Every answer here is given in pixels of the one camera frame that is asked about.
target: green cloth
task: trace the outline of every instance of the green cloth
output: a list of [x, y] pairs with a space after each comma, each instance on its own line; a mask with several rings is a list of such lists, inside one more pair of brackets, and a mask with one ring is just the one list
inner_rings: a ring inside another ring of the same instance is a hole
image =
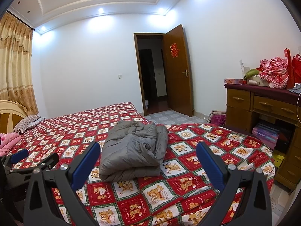
[[257, 70], [257, 69], [251, 69], [251, 70], [249, 70], [246, 74], [245, 74], [245, 76], [244, 76], [244, 80], [247, 80], [247, 79], [249, 79], [249, 78], [251, 78], [252, 76], [256, 76], [256, 75], [258, 75], [259, 74], [259, 70]]

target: bedspread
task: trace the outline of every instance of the bedspread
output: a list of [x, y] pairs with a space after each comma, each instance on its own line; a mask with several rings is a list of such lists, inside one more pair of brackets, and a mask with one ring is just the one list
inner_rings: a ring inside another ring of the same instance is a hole
[[[90, 142], [96, 141], [102, 147], [109, 128], [119, 120], [148, 123], [128, 102], [45, 120], [26, 132], [11, 151], [26, 148], [30, 154], [13, 169], [36, 166], [53, 152], [60, 157], [54, 169], [69, 164]], [[261, 167], [271, 189], [275, 168], [269, 148], [261, 141], [212, 124], [166, 127], [169, 141], [160, 176], [102, 182], [99, 160], [96, 162], [85, 185], [76, 193], [99, 225], [197, 225], [219, 194], [196, 157], [195, 147], [200, 141], [226, 164], [235, 164], [241, 170]], [[237, 190], [223, 224], [231, 221], [242, 191]], [[65, 221], [74, 225], [59, 191], [54, 189], [53, 193]]]

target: wooden headboard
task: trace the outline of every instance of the wooden headboard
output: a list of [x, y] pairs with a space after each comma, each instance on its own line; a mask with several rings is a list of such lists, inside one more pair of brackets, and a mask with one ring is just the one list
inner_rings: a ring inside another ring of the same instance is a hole
[[0, 100], [0, 133], [11, 133], [17, 123], [28, 116], [16, 103]]

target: red paper bag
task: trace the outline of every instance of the red paper bag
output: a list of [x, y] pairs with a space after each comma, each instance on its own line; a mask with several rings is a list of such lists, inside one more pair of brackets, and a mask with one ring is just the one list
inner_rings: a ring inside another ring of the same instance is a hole
[[294, 83], [301, 83], [301, 57], [299, 54], [293, 57]]
[[287, 72], [289, 74], [286, 89], [292, 89], [295, 86], [295, 79], [294, 79], [294, 71], [292, 66], [292, 58], [290, 57], [290, 50], [285, 49], [284, 55], [287, 60]]

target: pillow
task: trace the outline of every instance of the pillow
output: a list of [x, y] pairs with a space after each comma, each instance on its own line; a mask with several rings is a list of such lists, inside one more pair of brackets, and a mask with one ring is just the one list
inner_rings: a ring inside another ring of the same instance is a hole
[[10, 141], [7, 145], [2, 147], [0, 149], [0, 157], [7, 155], [11, 151], [11, 149], [20, 141], [21, 138], [22, 138], [21, 136], [18, 136], [12, 141]]
[[41, 117], [41, 118], [37, 119], [36, 121], [29, 123], [26, 130], [34, 128], [36, 125], [38, 125], [41, 121], [43, 121], [45, 119], [46, 119], [46, 117]]
[[38, 115], [30, 115], [21, 120], [14, 128], [14, 132], [23, 134], [26, 131], [26, 128], [29, 123], [32, 123], [39, 119]]
[[7, 133], [7, 134], [4, 134], [4, 133], [1, 133], [1, 145], [0, 145], [0, 149], [7, 145], [10, 141], [12, 141], [13, 139], [15, 139], [16, 137], [19, 136], [18, 133]]

